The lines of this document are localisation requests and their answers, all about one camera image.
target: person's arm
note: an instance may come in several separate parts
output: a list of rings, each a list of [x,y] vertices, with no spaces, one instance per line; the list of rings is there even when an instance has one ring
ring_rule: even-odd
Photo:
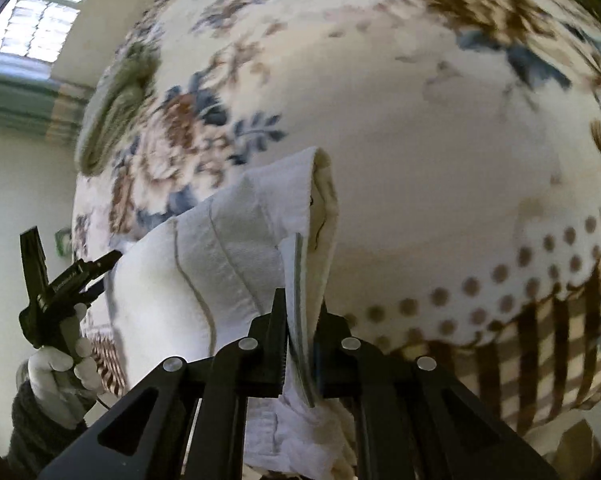
[[[79,355],[89,355],[91,344],[79,340]],[[35,479],[54,458],[87,430],[83,417],[103,389],[96,363],[85,358],[75,368],[85,390],[68,394],[59,389],[54,371],[70,370],[70,356],[55,348],[42,348],[28,362],[25,381],[12,406],[12,433],[7,463],[23,478]]]

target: human hand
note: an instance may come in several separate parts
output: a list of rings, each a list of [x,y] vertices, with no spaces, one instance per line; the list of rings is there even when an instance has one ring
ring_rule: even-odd
[[[71,356],[54,347],[42,347],[29,358],[28,372],[34,397],[40,410],[51,420],[68,430],[74,430],[85,413],[103,393],[103,382],[92,357],[92,345],[86,338],[76,342],[76,353],[84,358],[74,366]],[[66,388],[66,377],[60,372],[74,374],[83,389]]]

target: dark sleeve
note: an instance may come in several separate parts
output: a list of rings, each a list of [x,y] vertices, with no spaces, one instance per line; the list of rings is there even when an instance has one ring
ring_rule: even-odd
[[[81,422],[67,430],[49,419],[38,407],[29,381],[23,383],[12,405],[14,432],[6,460],[23,479],[35,479],[87,426]]]

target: finger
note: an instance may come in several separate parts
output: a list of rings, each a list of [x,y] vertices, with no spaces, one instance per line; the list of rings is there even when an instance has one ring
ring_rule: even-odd
[[[74,305],[76,317],[81,321],[87,315],[87,305],[85,303],[77,303]]]
[[[79,338],[74,347],[80,357],[89,357],[92,354],[92,342],[86,337]]]
[[[58,392],[53,371],[65,372],[73,366],[73,359],[53,347],[43,347],[29,358],[27,368],[32,387],[47,392]]]
[[[101,380],[98,370],[96,369],[96,361],[93,358],[88,357],[83,359],[74,367],[74,373],[76,377],[80,379],[83,386],[87,390],[97,391],[102,389],[103,381]]]

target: window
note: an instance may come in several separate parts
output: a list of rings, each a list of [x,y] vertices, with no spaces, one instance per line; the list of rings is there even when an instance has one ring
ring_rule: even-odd
[[[10,0],[0,13],[0,52],[58,58],[83,0]]]

